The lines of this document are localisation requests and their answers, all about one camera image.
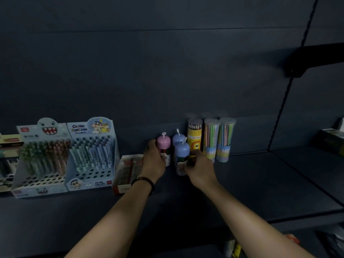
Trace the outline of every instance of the colored pencil tube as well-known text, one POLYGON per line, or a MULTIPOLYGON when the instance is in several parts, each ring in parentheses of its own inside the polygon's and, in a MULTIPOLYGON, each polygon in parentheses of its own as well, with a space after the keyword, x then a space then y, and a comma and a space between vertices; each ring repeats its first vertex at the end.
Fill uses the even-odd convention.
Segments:
POLYGON ((204 155, 215 161, 216 144, 220 130, 220 121, 218 119, 208 118, 204 120, 204 133, 206 138, 203 141, 204 155))
POLYGON ((189 119, 187 123, 187 143, 191 150, 200 149, 203 121, 201 119, 189 119))
POLYGON ((231 138, 236 120, 232 118, 220 118, 220 121, 221 138, 218 139, 219 143, 216 150, 216 159, 220 162, 227 162, 230 154, 231 138))

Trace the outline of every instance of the bottle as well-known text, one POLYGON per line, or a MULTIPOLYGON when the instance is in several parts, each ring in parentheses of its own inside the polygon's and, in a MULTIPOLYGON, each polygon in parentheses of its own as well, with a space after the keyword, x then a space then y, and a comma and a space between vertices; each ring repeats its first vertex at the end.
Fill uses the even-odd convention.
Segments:
MULTIPOLYGON (((183 142, 184 141, 184 138, 185 136, 183 134, 180 134, 179 133, 179 129, 177 129, 177 133, 178 134, 175 134, 173 137, 172 137, 172 145, 175 147, 175 144, 178 143, 178 142, 183 142)), ((175 150, 174 150, 174 153, 173 153, 173 162, 175 162, 175 150)))
POLYGON ((166 132, 163 132, 162 136, 157 138, 157 148, 160 155, 166 157, 166 166, 169 166, 171 163, 170 146, 171 139, 169 136, 166 136, 166 132))
POLYGON ((177 175, 186 175, 183 170, 183 166, 186 164, 189 154, 190 146, 186 143, 187 138, 184 138, 183 142, 177 142, 174 146, 175 148, 175 170, 177 175))

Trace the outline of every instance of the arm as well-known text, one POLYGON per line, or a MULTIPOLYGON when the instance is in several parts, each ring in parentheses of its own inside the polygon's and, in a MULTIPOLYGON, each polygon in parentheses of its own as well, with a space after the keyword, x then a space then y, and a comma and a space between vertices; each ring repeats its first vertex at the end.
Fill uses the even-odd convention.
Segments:
POLYGON ((213 163, 200 150, 194 167, 184 170, 214 203, 249 258, 314 258, 230 195, 218 182, 213 163))
MULTIPOLYGON (((155 184, 165 172, 166 162, 160 157, 155 140, 149 141, 148 145, 140 176, 149 178, 155 184)), ((66 258, 126 257, 150 191, 148 182, 135 182, 66 258)))

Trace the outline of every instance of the black bracelet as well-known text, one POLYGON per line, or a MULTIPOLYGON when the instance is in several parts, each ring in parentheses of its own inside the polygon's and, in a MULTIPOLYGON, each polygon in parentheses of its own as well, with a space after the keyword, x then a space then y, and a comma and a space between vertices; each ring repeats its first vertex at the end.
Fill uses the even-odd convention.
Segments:
POLYGON ((131 183, 131 185, 133 185, 136 181, 139 181, 139 180, 147 181, 151 185, 152 190, 148 195, 148 196, 151 196, 152 193, 154 192, 154 189, 155 189, 155 186, 154 186, 154 183, 152 182, 152 180, 150 180, 149 178, 145 178, 144 176, 139 176, 139 177, 134 179, 134 181, 131 183))

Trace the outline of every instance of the forearm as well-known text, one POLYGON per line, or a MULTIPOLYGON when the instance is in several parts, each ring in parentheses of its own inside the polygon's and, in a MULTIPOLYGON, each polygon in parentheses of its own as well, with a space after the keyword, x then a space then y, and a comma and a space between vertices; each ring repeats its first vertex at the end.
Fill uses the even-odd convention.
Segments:
POLYGON ((66 257, 126 257, 150 190, 148 182, 135 182, 66 257))
POLYGON ((213 183, 204 193, 215 204, 249 258, 313 257, 240 203, 219 183, 213 183))

